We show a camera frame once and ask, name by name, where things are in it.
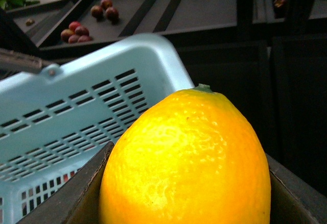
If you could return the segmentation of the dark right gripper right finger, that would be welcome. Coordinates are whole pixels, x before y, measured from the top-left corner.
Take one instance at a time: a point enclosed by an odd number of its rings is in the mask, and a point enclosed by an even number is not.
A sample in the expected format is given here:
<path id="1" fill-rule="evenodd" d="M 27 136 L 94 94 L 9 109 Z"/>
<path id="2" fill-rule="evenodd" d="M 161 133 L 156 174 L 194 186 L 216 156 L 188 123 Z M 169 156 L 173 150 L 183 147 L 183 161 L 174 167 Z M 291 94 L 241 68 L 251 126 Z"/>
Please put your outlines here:
<path id="1" fill-rule="evenodd" d="M 326 197 L 267 156 L 271 179 L 271 223 L 326 223 Z"/>

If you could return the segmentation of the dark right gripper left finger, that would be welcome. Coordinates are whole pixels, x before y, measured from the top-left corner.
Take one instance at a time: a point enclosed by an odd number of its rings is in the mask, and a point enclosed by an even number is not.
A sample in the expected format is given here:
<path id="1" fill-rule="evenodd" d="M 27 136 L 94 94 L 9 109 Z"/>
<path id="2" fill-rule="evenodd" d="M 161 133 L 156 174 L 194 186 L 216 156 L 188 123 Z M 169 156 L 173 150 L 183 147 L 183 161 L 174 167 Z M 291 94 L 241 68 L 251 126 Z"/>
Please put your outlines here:
<path id="1" fill-rule="evenodd" d="M 99 193 L 114 147 L 107 143 L 72 178 L 18 223 L 99 223 Z"/>

